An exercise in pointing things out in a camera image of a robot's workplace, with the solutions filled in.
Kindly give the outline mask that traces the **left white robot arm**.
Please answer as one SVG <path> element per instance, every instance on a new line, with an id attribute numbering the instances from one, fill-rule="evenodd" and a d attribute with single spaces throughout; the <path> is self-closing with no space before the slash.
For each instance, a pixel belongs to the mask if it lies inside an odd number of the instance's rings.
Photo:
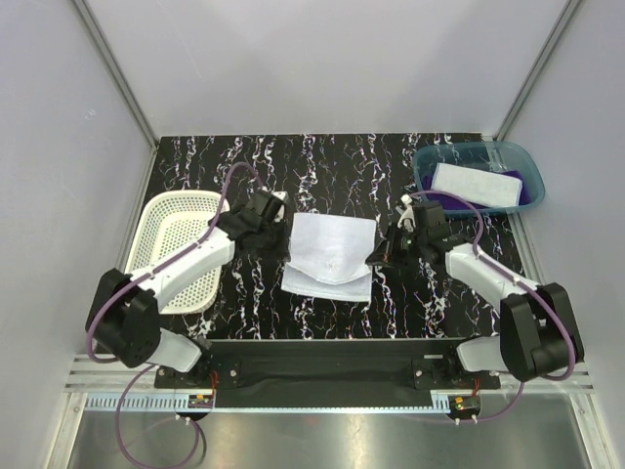
<path id="1" fill-rule="evenodd" d="M 288 194 L 259 190 L 249 201 L 225 211 L 218 206 L 202 236 L 159 259 L 154 266 L 102 275 L 85 329 L 91 360 L 119 361 L 176 370 L 191 387 L 210 377 L 205 348 L 160 326 L 160 313 L 175 296 L 240 253 L 288 258 Z"/>

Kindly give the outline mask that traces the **light blue towel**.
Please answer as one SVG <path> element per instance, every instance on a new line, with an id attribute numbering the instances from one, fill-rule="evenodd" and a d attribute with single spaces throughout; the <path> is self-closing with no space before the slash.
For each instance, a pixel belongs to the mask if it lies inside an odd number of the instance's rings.
<path id="1" fill-rule="evenodd" d="M 522 181 L 501 173 L 439 163 L 431 189 L 454 194 L 473 204 L 505 208 L 519 204 Z"/>

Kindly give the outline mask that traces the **pale lavender towel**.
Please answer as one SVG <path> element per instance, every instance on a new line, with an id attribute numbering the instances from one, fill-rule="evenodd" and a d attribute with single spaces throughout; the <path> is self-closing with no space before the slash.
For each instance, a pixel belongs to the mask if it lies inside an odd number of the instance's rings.
<path id="1" fill-rule="evenodd" d="M 372 269 L 365 260 L 374 250 L 376 233 L 373 219 L 295 214 L 281 289 L 313 298 L 370 302 Z"/>

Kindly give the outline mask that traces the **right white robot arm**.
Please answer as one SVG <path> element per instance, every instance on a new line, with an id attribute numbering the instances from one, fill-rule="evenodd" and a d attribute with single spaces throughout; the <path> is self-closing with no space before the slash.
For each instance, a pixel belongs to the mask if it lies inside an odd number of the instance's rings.
<path id="1" fill-rule="evenodd" d="M 519 382 L 567 379 L 584 352 L 569 296 L 559 284 L 539 284 L 488 256 L 448 224 L 436 201 L 408 203 L 367 257 L 370 267 L 403 269 L 421 260 L 444 270 L 499 314 L 496 336 L 461 342 L 443 363 L 446 381 L 465 387 L 480 371 L 507 371 Z"/>

